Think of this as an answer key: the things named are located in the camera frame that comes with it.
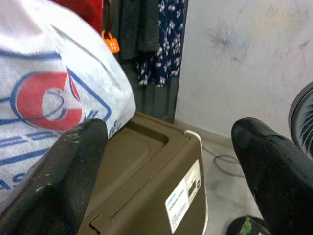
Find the cloth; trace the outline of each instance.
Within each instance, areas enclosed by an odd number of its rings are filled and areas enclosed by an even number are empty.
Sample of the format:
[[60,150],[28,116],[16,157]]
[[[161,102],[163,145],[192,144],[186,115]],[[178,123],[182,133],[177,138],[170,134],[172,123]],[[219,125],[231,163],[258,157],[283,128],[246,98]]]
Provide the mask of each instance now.
[[136,61],[140,85],[155,82],[167,85],[178,76],[181,61],[184,0],[159,0],[159,49],[156,53],[142,53]]
[[120,48],[122,60],[158,50],[158,0],[122,0]]
[[103,15],[103,0],[53,0],[74,12],[100,32]]
[[0,7],[0,201],[60,136],[99,118],[111,137],[134,115],[132,88],[99,33],[46,0]]

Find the gray floor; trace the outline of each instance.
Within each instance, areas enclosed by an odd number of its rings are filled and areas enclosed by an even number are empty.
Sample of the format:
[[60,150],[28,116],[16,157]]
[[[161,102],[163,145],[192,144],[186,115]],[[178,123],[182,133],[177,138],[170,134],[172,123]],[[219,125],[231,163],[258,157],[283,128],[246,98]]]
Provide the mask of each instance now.
[[[213,153],[231,154],[232,149],[211,141],[202,140],[203,145]],[[246,180],[221,172],[213,162],[214,156],[203,151],[209,220],[205,235],[224,235],[230,222],[240,216],[252,215],[262,218],[249,191]],[[243,174],[239,165],[221,162],[227,171]]]

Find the white bag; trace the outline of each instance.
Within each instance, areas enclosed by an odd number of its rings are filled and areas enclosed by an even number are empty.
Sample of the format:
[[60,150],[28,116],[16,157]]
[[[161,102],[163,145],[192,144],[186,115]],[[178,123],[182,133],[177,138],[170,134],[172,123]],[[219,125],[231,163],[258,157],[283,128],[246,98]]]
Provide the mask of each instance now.
[[135,112],[98,33],[49,1],[1,1],[0,69],[0,202],[61,132],[100,118],[111,137]]

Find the white wall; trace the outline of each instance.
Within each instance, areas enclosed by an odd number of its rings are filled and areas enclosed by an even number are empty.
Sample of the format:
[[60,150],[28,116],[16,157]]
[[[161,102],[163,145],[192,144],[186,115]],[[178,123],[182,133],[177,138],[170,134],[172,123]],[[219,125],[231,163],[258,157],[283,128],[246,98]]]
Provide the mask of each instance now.
[[313,80],[313,2],[189,1],[181,69],[176,120],[230,137],[251,116],[289,137]]

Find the black fan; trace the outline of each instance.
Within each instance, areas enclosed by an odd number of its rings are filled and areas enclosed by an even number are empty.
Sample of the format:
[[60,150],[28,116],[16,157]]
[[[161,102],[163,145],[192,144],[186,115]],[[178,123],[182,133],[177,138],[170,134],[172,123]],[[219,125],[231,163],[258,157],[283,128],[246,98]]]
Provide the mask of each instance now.
[[295,145],[313,159],[313,82],[294,99],[289,111],[289,126]]

